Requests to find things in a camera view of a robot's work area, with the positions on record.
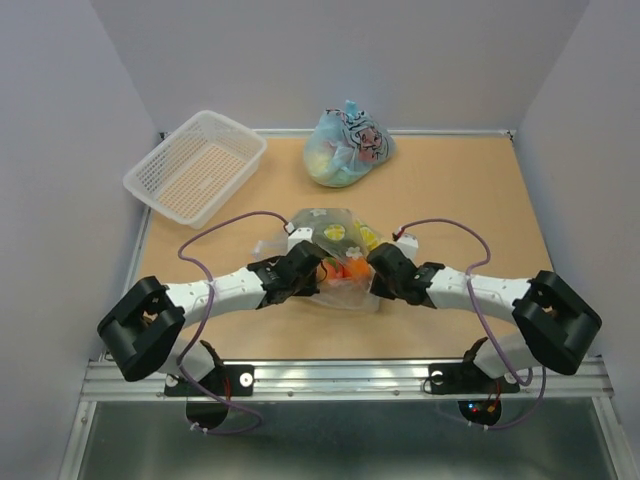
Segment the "clear plastic fruit bag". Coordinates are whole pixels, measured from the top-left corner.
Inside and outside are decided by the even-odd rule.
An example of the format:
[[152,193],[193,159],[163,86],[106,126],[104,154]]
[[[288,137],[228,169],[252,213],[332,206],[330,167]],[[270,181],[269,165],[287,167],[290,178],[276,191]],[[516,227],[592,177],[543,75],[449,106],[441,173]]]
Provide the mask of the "clear plastic fruit bag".
[[[359,239],[354,228],[356,219],[364,222],[349,209],[316,207],[298,211],[290,222],[295,227],[312,228],[312,243],[329,254],[325,259],[335,259],[345,266],[348,257],[366,259],[371,252]],[[252,255],[255,260],[260,261],[286,253],[287,234],[282,233],[270,241],[258,241]],[[369,292],[373,276],[371,269],[371,279],[365,283],[354,282],[351,278],[328,281],[322,262],[317,270],[320,292],[314,296],[302,298],[308,298],[311,302],[323,307],[375,312],[379,309],[380,299]]]

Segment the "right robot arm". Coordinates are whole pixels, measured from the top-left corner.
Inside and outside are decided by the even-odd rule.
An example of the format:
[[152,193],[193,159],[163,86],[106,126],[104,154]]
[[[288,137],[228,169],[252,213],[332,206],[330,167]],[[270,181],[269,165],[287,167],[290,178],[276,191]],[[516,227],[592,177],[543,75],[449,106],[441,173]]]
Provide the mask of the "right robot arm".
[[417,266],[393,243],[367,257],[374,271],[370,291],[389,300],[439,310],[466,310],[508,321],[517,330],[485,335],[458,363],[435,364],[428,390],[435,395],[515,393],[510,372],[545,367],[577,372],[602,327],[600,316],[559,275],[541,270],[532,279],[468,275],[441,263]]

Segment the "orange fruit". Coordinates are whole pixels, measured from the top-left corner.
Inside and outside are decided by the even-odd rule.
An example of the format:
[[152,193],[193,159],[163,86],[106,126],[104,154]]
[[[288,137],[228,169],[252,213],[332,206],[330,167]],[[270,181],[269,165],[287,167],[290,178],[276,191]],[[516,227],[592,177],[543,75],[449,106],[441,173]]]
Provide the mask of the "orange fruit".
[[371,268],[364,257],[348,257],[345,270],[354,282],[365,283],[371,279]]

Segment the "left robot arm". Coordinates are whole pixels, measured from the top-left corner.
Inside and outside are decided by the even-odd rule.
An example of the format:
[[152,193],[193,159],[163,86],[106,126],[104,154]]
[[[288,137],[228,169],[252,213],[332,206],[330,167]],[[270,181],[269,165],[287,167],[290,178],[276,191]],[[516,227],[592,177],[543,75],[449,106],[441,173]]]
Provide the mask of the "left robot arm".
[[163,284],[154,276],[144,277],[99,322],[97,333],[127,382],[162,373],[178,381],[169,390],[172,396],[214,392],[249,397],[253,367],[224,367],[212,348],[202,341],[190,344],[182,330],[212,317],[317,294],[317,270],[327,256],[303,240],[284,255],[213,280]]

